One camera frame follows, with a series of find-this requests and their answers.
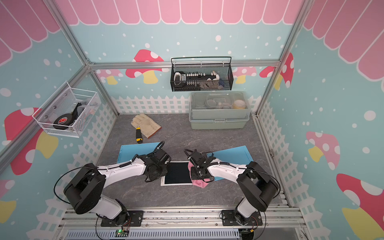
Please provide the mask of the pink cleaning cloth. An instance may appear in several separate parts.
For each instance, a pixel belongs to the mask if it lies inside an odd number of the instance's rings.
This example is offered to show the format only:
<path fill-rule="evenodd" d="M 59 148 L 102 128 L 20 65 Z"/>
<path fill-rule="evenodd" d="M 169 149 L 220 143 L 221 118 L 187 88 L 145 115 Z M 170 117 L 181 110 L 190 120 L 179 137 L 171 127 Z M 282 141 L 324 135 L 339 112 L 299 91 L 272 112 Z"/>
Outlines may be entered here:
<path fill-rule="evenodd" d="M 188 170 L 189 170 L 189 174 L 190 174 L 191 182 L 192 182 L 192 184 L 193 184 L 194 186 L 197 186 L 197 187 L 203 189 L 203 188 L 205 188 L 209 183 L 206 183 L 206 182 L 204 182 L 203 180 L 193 180 L 193 179 L 192 179 L 192 170 L 191 170 L 191 168 L 192 168 L 193 166 L 194 166 L 194 165 L 193 165 L 191 162 L 188 163 Z"/>

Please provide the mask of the blue front drawing tablet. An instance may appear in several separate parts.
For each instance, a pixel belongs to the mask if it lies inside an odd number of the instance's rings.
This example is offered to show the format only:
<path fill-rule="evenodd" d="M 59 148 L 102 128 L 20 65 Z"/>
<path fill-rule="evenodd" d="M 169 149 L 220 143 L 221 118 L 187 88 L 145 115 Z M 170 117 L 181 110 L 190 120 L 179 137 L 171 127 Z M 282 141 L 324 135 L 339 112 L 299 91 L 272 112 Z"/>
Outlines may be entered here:
<path fill-rule="evenodd" d="M 238 176 L 245 172 L 247 165 L 253 161 L 246 146 L 207 153 L 209 160 L 208 174 L 218 179 L 226 179 L 237 183 Z"/>

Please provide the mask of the white drawing tablet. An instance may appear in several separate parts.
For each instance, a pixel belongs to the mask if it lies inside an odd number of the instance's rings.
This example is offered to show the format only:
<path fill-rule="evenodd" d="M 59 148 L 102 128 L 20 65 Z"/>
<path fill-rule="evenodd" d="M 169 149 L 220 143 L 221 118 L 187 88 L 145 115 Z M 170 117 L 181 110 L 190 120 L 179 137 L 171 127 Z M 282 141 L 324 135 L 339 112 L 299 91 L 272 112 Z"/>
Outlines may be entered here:
<path fill-rule="evenodd" d="M 161 186 L 191 186 L 192 180 L 187 161 L 170 162 L 167 174 L 161 177 Z"/>

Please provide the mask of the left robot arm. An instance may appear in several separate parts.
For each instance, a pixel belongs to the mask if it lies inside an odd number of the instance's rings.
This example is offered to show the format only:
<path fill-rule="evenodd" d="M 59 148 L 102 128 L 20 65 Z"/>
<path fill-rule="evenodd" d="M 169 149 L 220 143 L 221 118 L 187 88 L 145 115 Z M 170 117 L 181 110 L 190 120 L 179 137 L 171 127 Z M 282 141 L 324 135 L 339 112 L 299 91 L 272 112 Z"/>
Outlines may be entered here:
<path fill-rule="evenodd" d="M 71 205 L 78 215 L 90 212 L 116 226 L 127 226 L 132 219 L 127 208 L 119 200 L 104 196 L 103 190 L 131 177 L 146 176 L 145 182 L 151 183 L 165 176 L 172 158 L 163 150 L 164 144 L 162 141 L 152 152 L 134 155 L 120 164 L 97 167 L 90 163 L 76 168 L 77 174 L 64 188 L 67 199 L 59 200 Z"/>

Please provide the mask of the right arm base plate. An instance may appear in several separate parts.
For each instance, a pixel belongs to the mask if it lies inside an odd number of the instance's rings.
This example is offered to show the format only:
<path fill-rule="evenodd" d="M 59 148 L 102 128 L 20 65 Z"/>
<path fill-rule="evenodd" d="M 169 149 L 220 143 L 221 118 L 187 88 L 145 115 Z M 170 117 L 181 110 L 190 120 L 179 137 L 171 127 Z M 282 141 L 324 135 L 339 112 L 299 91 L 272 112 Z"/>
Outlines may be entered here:
<path fill-rule="evenodd" d="M 263 225 L 262 216 L 259 211 L 254 212 L 249 218 L 244 218 L 234 210 L 222 210 L 219 214 L 223 226 L 251 226 L 260 227 Z"/>

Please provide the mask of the blue drawing tablet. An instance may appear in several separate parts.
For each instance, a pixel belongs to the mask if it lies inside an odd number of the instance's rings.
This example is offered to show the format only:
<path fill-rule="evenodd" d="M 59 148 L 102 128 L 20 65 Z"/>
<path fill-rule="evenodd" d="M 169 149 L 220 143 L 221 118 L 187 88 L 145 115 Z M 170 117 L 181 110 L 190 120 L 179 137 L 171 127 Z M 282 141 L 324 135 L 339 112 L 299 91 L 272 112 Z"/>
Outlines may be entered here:
<path fill-rule="evenodd" d="M 134 145 L 123 145 L 120 148 L 117 163 L 124 163 L 130 161 L 135 155 L 147 155 L 154 151 L 154 149 L 160 144 L 158 143 L 145 143 Z"/>
<path fill-rule="evenodd" d="M 245 172 L 247 165 L 253 161 L 246 146 L 207 153 L 209 160 L 208 174 L 218 179 L 226 179 L 237 183 L 238 176 Z"/>

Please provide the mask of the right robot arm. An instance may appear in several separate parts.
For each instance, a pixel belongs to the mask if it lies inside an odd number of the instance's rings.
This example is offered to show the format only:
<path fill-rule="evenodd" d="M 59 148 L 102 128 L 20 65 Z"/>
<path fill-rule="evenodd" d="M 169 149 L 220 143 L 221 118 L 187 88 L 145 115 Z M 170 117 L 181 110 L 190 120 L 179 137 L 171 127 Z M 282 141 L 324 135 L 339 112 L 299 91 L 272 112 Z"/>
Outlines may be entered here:
<path fill-rule="evenodd" d="M 256 162 L 236 165 L 223 162 L 213 154 L 208 156 L 206 152 L 184 149 L 184 153 L 192 164 L 192 181 L 208 184 L 222 178 L 238 184 L 245 197 L 236 206 L 232 219 L 241 226 L 248 224 L 254 213 L 265 212 L 281 191 L 278 180 Z"/>

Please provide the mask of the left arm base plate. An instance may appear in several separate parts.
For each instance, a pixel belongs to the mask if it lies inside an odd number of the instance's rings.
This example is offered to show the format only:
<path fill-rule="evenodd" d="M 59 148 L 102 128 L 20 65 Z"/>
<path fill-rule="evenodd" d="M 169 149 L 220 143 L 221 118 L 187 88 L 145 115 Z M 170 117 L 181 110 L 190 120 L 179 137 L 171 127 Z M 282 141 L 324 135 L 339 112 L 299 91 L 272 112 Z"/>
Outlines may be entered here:
<path fill-rule="evenodd" d="M 144 211 L 123 211 L 114 219 L 103 217 L 102 227 L 140 227 L 143 221 Z"/>

